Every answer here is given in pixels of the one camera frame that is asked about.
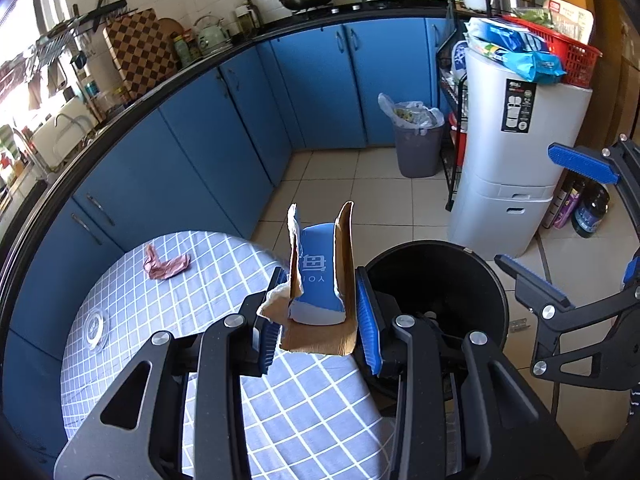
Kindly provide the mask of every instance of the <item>cabinet handle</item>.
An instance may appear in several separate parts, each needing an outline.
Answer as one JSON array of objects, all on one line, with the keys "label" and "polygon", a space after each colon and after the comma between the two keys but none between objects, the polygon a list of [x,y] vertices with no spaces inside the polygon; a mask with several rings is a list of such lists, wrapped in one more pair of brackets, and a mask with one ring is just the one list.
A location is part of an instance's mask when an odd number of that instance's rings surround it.
[{"label": "cabinet handle", "polygon": [[222,76],[220,75],[220,73],[216,74],[216,79],[218,81],[220,81],[220,84],[222,85],[222,91],[223,91],[223,94],[225,96],[225,99],[228,99],[229,98],[229,90],[228,90],[228,88],[226,86],[225,80],[222,79]]},{"label": "cabinet handle", "polygon": [[116,222],[114,222],[113,219],[111,219],[111,217],[104,210],[104,208],[102,207],[102,204],[100,204],[100,202],[98,202],[94,197],[92,197],[88,193],[86,194],[86,199],[100,210],[100,212],[105,216],[105,218],[107,219],[107,222],[109,222],[110,225],[112,225],[112,226],[116,225]]},{"label": "cabinet handle", "polygon": [[71,213],[71,218],[74,220],[74,222],[79,224],[85,231],[87,231],[91,235],[91,238],[94,239],[95,243],[97,243],[98,245],[102,245],[102,242],[100,241],[100,238],[98,238],[96,235],[94,235],[91,232],[91,229],[89,229],[89,226],[87,224],[85,224],[82,221],[82,219],[78,217],[78,215],[76,213]]},{"label": "cabinet handle", "polygon": [[227,71],[234,77],[234,79],[236,80],[236,92],[240,91],[240,78],[238,77],[238,74],[236,74],[233,70],[231,70],[230,68],[227,68]]},{"label": "cabinet handle", "polygon": [[435,23],[431,23],[431,28],[433,29],[433,34],[435,35],[435,46],[438,48],[440,46],[440,32],[438,31],[438,27],[436,27]]},{"label": "cabinet handle", "polygon": [[340,35],[340,32],[336,31],[335,41],[338,42],[338,50],[340,51],[340,54],[344,54],[344,41],[342,40],[342,36]]},{"label": "cabinet handle", "polygon": [[358,50],[360,48],[360,40],[358,39],[358,36],[352,28],[349,29],[349,33],[351,34],[351,44],[353,45],[353,49]]}]

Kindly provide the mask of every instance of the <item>label sticker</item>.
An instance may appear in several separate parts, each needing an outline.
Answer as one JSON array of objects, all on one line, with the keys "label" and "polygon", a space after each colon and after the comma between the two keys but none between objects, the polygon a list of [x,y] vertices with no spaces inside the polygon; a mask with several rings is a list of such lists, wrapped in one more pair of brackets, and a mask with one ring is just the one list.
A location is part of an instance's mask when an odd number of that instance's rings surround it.
[{"label": "label sticker", "polygon": [[507,79],[504,92],[504,112],[502,114],[502,131],[528,134],[536,98],[536,83]]}]

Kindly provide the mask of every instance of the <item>kettle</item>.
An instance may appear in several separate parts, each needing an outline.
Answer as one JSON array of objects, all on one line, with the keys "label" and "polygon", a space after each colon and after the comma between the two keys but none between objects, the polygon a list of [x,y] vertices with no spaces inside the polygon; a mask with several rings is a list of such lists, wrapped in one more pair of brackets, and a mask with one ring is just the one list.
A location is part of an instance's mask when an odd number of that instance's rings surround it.
[{"label": "kettle", "polygon": [[[198,23],[205,18],[209,20],[209,23],[203,27],[198,27]],[[221,43],[229,39],[226,30],[220,27],[221,22],[221,18],[216,18],[212,14],[205,14],[193,24],[193,27],[198,31],[198,47],[203,56],[211,54],[220,47]]]}]

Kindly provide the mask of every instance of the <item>red container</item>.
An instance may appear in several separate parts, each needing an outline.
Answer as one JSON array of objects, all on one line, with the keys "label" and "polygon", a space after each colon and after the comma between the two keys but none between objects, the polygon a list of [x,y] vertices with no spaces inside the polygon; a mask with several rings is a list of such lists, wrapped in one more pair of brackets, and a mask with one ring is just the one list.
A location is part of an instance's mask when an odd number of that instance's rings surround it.
[{"label": "red container", "polygon": [[[449,124],[451,125],[451,140],[455,146],[456,144],[456,130],[458,129],[458,121],[453,112],[449,113]],[[466,130],[463,126],[458,134],[458,140],[460,142],[460,149],[458,150],[458,160],[456,164],[462,167],[462,163],[465,161],[465,148],[466,148]]]},{"label": "red container", "polygon": [[562,82],[569,85],[589,88],[593,69],[596,61],[602,56],[594,46],[585,45],[575,41],[564,34],[560,34],[550,28],[528,22],[515,16],[502,16],[509,22],[527,27],[531,32],[546,41],[549,51],[560,58],[562,68],[566,74],[562,76]]}]

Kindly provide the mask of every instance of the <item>gray trash bin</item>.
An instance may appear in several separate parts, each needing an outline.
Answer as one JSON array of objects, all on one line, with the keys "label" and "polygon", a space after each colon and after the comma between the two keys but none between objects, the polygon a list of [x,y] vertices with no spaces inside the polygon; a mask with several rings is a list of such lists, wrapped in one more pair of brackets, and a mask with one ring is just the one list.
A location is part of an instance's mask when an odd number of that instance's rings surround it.
[{"label": "gray trash bin", "polygon": [[438,172],[444,124],[436,128],[410,130],[394,125],[396,155],[400,173],[407,178],[423,178]]}]

